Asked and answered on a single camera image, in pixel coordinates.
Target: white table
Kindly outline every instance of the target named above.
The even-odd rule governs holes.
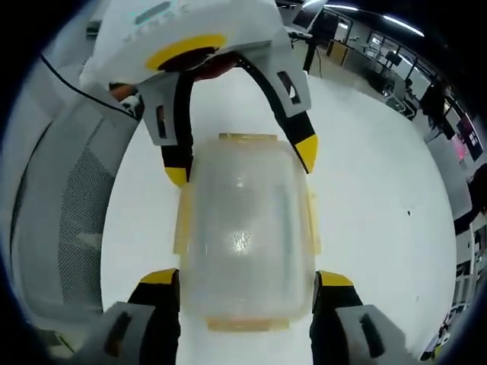
[[[419,356],[454,294],[453,220],[441,176],[413,124],[384,104],[310,78],[309,112],[320,138],[314,173],[322,254],[317,269],[351,278],[406,334]],[[234,69],[201,81],[191,105],[195,146],[220,132],[271,133],[285,140],[258,86]],[[145,125],[135,132],[113,187],[103,235],[106,309],[128,300],[147,273],[178,266],[172,253],[179,189],[164,173]],[[178,363],[312,363],[311,314],[286,332],[208,332],[180,315]]]

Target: gray chair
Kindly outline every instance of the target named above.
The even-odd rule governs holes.
[[[136,126],[78,96],[30,159],[15,204],[11,262],[15,292],[37,328],[83,330],[102,313],[103,225]]]

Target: plastic container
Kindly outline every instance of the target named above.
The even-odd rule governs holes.
[[[314,256],[307,184],[292,147],[221,139],[195,153],[183,310],[245,323],[311,309]]]

